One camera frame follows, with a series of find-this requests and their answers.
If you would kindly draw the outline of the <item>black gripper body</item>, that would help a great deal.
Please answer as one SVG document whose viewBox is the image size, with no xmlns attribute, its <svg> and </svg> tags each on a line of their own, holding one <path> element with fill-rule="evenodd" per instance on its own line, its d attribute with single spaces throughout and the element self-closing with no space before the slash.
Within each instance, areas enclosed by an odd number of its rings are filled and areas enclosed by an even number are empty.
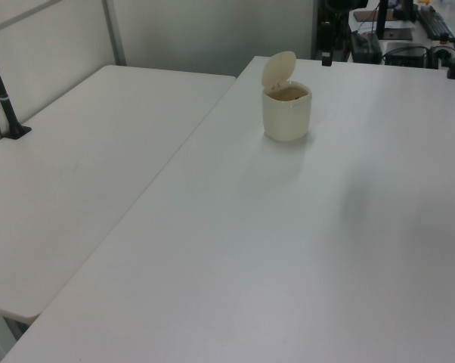
<svg viewBox="0 0 455 363">
<path fill-rule="evenodd" d="M 325 8 L 333 13 L 348 13 L 367 6 L 367 0 L 324 0 L 323 3 Z"/>
</svg>

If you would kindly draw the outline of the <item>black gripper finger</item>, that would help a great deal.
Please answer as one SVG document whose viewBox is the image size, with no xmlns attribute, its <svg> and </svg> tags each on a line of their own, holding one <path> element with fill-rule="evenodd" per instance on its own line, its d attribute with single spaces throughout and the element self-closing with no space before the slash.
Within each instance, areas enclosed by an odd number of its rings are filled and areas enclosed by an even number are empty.
<svg viewBox="0 0 455 363">
<path fill-rule="evenodd" d="M 344 15 L 338 13 L 333 18 L 333 56 L 343 48 Z"/>
<path fill-rule="evenodd" d="M 332 46 L 333 46 L 333 25 L 330 22 L 323 22 L 320 25 L 320 49 L 322 52 L 322 65 L 330 67 L 332 65 Z"/>
</svg>

